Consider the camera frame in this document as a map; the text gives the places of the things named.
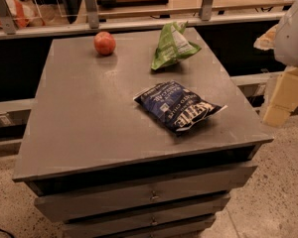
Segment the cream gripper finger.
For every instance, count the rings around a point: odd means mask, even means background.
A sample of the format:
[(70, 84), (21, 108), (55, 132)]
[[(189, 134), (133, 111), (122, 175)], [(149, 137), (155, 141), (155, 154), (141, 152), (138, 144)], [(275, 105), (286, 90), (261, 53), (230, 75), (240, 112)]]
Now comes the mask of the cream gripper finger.
[(279, 127), (297, 107), (298, 67), (287, 66), (277, 77), (262, 120), (266, 125)]
[(256, 39), (253, 46), (258, 50), (268, 51), (275, 48), (275, 35), (277, 26), (274, 25), (268, 29), (263, 35)]

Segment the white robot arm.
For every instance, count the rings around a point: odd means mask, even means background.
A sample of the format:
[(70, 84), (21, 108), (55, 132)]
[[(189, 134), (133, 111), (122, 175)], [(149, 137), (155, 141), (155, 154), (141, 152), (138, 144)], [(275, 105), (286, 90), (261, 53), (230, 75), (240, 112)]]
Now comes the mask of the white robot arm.
[(298, 0), (253, 46), (259, 50), (273, 50), (274, 58), (286, 65), (277, 77), (263, 114), (265, 124), (279, 127), (298, 107)]

